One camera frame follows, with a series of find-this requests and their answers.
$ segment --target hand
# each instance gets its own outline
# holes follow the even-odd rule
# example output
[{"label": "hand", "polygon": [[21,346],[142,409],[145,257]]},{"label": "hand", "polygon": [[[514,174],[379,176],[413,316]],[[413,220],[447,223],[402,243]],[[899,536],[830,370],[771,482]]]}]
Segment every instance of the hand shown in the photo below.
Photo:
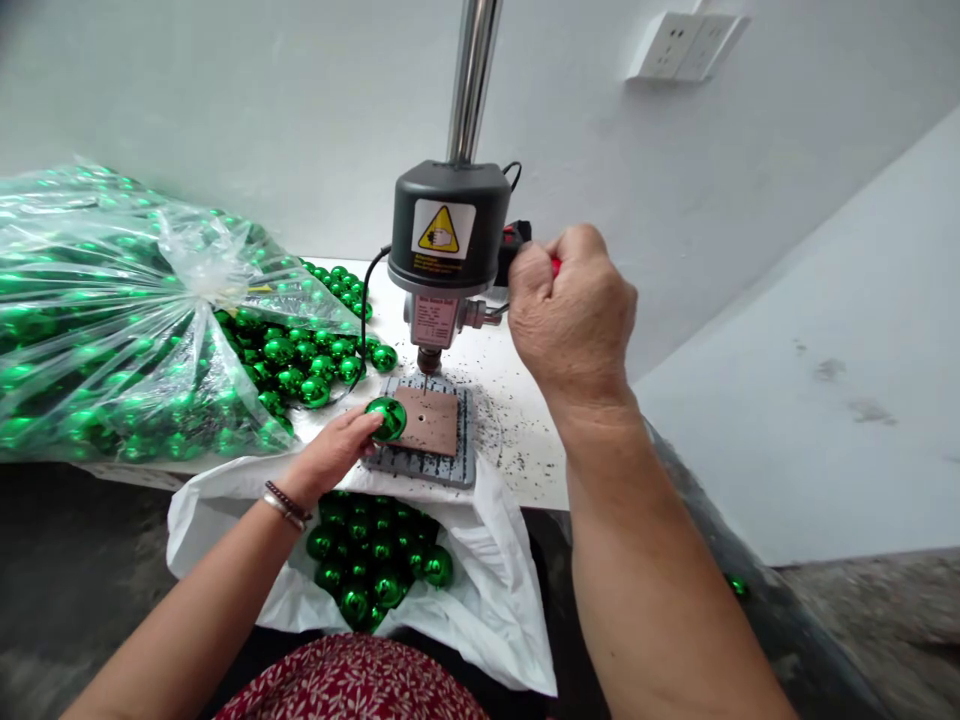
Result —
[{"label": "hand", "polygon": [[311,511],[320,496],[343,480],[357,460],[375,452],[370,434],[382,424],[383,415],[364,413],[363,407],[331,420],[300,452],[277,487]]},{"label": "hand", "polygon": [[[552,258],[561,262],[556,278]],[[545,249],[530,243],[510,267],[510,332],[548,403],[602,408],[629,396],[636,309],[636,288],[592,225],[568,228]]]}]

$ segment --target table surface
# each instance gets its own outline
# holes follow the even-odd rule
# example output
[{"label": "table surface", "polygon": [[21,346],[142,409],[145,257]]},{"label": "table surface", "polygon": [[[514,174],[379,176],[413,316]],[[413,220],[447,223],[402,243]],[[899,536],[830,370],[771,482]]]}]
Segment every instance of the table surface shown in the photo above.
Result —
[{"label": "table surface", "polygon": [[[365,260],[307,259],[328,270],[342,265],[361,278],[369,264]],[[387,276],[386,260],[381,261],[370,280],[369,300],[374,315],[367,328],[396,348],[400,362],[391,375],[399,377],[418,372],[417,348],[410,343],[410,329],[403,321],[405,296]],[[496,306],[500,301],[490,304]],[[379,395],[382,377],[368,371],[367,378],[341,402],[320,411],[295,412],[293,422],[298,437],[308,442],[330,418]],[[546,402],[513,347],[506,317],[499,327],[464,328],[450,350],[444,351],[439,377],[473,391],[477,451],[500,471],[520,505],[569,509],[563,446]],[[142,467],[197,474],[221,462],[209,458],[194,463],[157,463]]]}]

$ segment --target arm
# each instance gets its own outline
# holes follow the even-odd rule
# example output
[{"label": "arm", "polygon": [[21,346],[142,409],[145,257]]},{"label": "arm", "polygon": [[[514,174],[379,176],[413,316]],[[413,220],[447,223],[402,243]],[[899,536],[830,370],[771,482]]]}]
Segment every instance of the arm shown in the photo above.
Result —
[{"label": "arm", "polygon": [[[277,486],[312,508],[364,453],[383,421],[362,408],[330,422]],[[276,509],[254,503],[147,616],[64,720],[192,720],[223,678],[300,533]]]},{"label": "arm", "polygon": [[625,371],[637,293],[603,238],[581,226],[523,252],[510,288],[567,451],[577,610],[614,717],[794,718],[647,437]]}]

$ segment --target wooden block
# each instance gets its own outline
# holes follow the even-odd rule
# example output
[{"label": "wooden block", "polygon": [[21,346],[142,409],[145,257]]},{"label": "wooden block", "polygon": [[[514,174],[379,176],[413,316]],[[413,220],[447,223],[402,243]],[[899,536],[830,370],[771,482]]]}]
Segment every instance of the wooden block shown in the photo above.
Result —
[{"label": "wooden block", "polygon": [[457,454],[456,395],[401,386],[394,397],[407,410],[407,427],[390,445],[447,457]]}]

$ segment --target clear plastic bag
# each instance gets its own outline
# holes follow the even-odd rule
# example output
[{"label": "clear plastic bag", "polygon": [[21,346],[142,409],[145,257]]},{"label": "clear plastic bag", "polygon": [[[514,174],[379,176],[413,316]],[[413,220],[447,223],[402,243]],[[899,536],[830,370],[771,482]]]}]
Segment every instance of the clear plastic bag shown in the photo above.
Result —
[{"label": "clear plastic bag", "polygon": [[94,165],[0,180],[0,462],[292,444],[214,317],[359,334],[259,225]]}]

